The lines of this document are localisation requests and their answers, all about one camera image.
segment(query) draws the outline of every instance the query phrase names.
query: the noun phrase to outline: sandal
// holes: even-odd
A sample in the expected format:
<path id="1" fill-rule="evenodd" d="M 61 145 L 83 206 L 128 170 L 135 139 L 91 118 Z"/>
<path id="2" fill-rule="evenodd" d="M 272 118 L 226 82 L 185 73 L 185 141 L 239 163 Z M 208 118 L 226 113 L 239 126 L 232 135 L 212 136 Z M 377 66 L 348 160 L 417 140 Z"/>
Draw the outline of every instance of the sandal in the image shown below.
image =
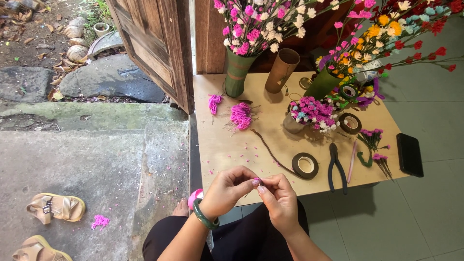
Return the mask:
<path id="1" fill-rule="evenodd" d="M 79 221 L 85 212 L 85 203 L 75 196 L 60 196 L 51 193 L 40 193 L 32 198 L 26 207 L 27 212 L 38 218 L 44 225 L 53 217 L 66 221 Z"/>
<path id="2" fill-rule="evenodd" d="M 23 242 L 13 254 L 15 261 L 72 261 L 65 252 L 53 249 L 41 235 L 34 235 Z"/>

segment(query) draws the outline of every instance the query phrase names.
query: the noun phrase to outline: black pants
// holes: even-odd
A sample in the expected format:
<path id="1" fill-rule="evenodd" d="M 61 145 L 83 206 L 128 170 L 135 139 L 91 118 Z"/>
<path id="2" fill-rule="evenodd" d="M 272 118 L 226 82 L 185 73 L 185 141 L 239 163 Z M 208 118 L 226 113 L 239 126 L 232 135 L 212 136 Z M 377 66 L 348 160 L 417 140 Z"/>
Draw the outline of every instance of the black pants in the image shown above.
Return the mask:
<path id="1" fill-rule="evenodd" d="M 168 216 L 157 222 L 143 244 L 145 261 L 157 260 L 186 220 L 186 216 Z M 309 235 L 306 212 L 299 200 L 298 222 Z M 201 261 L 293 260 L 284 237 L 271 224 L 264 204 L 246 217 L 213 230 L 213 240 L 212 252 L 205 243 Z"/>

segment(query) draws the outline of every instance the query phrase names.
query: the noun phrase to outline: smartphone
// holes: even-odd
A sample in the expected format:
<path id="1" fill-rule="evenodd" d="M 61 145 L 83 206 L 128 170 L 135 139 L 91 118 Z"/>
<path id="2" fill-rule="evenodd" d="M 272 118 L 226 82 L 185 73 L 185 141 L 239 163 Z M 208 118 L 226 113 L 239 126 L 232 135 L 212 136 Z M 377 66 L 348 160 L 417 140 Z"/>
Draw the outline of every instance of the smartphone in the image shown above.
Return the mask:
<path id="1" fill-rule="evenodd" d="M 396 142 L 398 143 L 400 170 L 409 175 L 423 177 L 419 141 L 414 137 L 399 133 L 396 135 Z"/>

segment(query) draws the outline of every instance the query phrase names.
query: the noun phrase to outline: woman's left hand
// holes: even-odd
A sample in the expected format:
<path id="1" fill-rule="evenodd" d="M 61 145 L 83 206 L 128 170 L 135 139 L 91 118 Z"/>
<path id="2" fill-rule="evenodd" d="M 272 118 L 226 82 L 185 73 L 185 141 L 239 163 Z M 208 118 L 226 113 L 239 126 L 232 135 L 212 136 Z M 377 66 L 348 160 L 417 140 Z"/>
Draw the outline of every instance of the woman's left hand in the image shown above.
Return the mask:
<path id="1" fill-rule="evenodd" d="M 221 171 L 213 180 L 200 203 L 201 212 L 214 221 L 229 212 L 237 201 L 259 185 L 258 176 L 245 166 Z"/>

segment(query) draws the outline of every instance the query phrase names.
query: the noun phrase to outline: green paper vase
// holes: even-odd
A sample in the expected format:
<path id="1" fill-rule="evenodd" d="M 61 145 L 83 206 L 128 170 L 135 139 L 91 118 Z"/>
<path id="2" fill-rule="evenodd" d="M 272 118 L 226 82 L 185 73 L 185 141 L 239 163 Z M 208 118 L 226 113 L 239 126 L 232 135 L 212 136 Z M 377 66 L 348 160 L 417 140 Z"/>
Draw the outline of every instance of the green paper vase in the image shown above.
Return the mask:
<path id="1" fill-rule="evenodd" d="M 330 75 L 326 67 L 324 67 L 306 90 L 304 96 L 313 96 L 316 100 L 323 99 L 337 87 L 341 81 L 342 79 Z"/>
<path id="2" fill-rule="evenodd" d="M 248 70 L 258 56 L 242 57 L 234 54 L 230 48 L 227 48 L 229 62 L 224 85 L 226 86 L 226 94 L 229 97 L 235 98 L 243 93 L 243 83 L 245 82 Z"/>

